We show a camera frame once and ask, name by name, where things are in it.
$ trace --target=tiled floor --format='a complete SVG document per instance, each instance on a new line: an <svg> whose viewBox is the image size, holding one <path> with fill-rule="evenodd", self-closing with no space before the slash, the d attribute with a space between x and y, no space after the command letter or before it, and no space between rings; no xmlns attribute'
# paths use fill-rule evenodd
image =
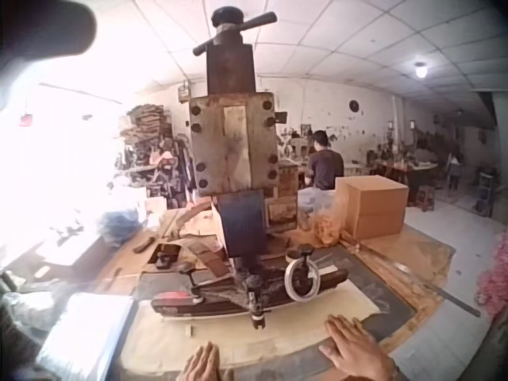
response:
<svg viewBox="0 0 508 381"><path fill-rule="evenodd" d="M498 237L506 227L445 202L433 212L406 210L406 224L456 249L445 290L475 304L478 275L492 265ZM406 343L391 353L410 380L454 381L487 333L486 313L473 317L444 301L439 310Z"/></svg>
<svg viewBox="0 0 508 381"><path fill-rule="evenodd" d="M476 213L474 208L478 199L478 188L460 184L459 192L453 196L448 196L448 191L446 189L439 189L436 190L436 199L447 202L448 204L453 204L468 212Z"/></svg>

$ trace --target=chair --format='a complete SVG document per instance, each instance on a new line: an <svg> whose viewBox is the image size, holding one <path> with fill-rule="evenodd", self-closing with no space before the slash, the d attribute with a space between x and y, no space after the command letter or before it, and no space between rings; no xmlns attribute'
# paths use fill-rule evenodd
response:
<svg viewBox="0 0 508 381"><path fill-rule="evenodd" d="M428 185L419 187L416 195L416 206L424 212L434 210L434 192L434 187Z"/></svg>

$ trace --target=cardboard sheet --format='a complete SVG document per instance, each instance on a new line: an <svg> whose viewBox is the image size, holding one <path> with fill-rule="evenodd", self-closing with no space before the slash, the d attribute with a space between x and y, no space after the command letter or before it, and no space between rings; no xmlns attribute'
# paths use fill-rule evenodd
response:
<svg viewBox="0 0 508 381"><path fill-rule="evenodd" d="M222 368L238 368L285 356L323 341L329 314L365 319L378 307L346 281L306 303L292 303L265 314L266 328L255 330L248 314L223 317L169 318L142 302L120 355L133 374L161 375L178 371L199 345L218 345ZM192 326L193 335L186 335Z"/></svg>

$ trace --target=cardboard box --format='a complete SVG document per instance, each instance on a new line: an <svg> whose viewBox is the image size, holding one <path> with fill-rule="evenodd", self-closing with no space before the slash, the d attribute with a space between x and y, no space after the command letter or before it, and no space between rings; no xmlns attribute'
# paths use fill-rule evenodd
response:
<svg viewBox="0 0 508 381"><path fill-rule="evenodd" d="M400 233L409 188L382 176L337 178L338 198L346 198L344 229L357 240Z"/></svg>

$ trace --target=white ceiling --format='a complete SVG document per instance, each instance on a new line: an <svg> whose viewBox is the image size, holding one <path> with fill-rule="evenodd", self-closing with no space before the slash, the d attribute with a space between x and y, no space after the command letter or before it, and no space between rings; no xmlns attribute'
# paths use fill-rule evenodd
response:
<svg viewBox="0 0 508 381"><path fill-rule="evenodd" d="M462 108L491 125L471 89L508 89L508 23L485 0L79 0L98 19L81 56L47 62L43 82L109 98L204 78L191 49L210 16L237 6L279 21L244 33L256 72L400 94L438 113ZM418 79L414 63L429 75Z"/></svg>

